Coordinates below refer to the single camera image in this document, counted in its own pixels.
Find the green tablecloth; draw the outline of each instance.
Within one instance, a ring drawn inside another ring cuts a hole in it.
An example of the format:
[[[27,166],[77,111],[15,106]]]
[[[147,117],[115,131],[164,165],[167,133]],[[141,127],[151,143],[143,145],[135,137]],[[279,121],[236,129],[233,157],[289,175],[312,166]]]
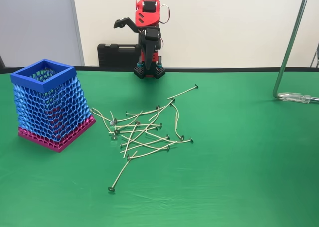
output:
[[[194,144],[132,160],[110,194],[126,162],[121,139],[111,141],[97,116],[60,154],[19,138],[9,74],[0,75],[0,227],[319,226],[319,105],[275,100],[276,76],[78,71],[89,106],[117,119],[199,85],[175,103],[178,131]],[[285,73],[280,91],[319,96],[318,81]],[[168,107],[152,132],[176,140],[174,120]]]

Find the small transparent piece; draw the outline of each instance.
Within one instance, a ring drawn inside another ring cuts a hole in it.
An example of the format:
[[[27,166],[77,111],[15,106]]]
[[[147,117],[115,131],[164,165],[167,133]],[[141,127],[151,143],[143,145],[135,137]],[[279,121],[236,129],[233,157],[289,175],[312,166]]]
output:
[[[310,95],[302,95],[299,93],[278,93],[278,97],[283,101],[295,101],[304,104],[310,102]]]

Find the honeycomb mesh basket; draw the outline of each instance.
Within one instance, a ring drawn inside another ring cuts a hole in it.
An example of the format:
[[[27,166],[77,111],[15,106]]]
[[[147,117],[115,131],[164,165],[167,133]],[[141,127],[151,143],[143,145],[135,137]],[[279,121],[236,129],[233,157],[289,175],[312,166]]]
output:
[[[42,60],[11,81],[20,137],[61,152],[95,123],[73,66]]]

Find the pink basket base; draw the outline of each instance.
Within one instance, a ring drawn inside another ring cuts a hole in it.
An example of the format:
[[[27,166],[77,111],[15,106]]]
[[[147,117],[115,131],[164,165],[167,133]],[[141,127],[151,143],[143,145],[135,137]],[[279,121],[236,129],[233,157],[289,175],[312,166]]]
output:
[[[36,135],[30,131],[27,131],[22,128],[18,128],[18,136],[27,139],[29,141],[32,141],[38,145],[44,146],[52,151],[55,152],[61,152],[63,151],[68,145],[70,145],[75,139],[77,139],[81,134],[83,134],[90,126],[92,126],[95,123],[95,119],[93,116],[90,116],[88,119],[83,121],[81,124],[79,124],[73,131],[71,131],[68,135],[65,135],[61,141],[55,142],[52,140],[49,140],[46,137],[42,137],[39,135]]]

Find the gray wall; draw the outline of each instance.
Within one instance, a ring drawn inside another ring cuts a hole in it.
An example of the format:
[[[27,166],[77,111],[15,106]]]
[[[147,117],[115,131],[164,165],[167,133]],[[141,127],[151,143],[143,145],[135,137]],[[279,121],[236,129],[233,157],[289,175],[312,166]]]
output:
[[[74,0],[0,0],[0,55],[7,67],[46,58],[82,65]]]

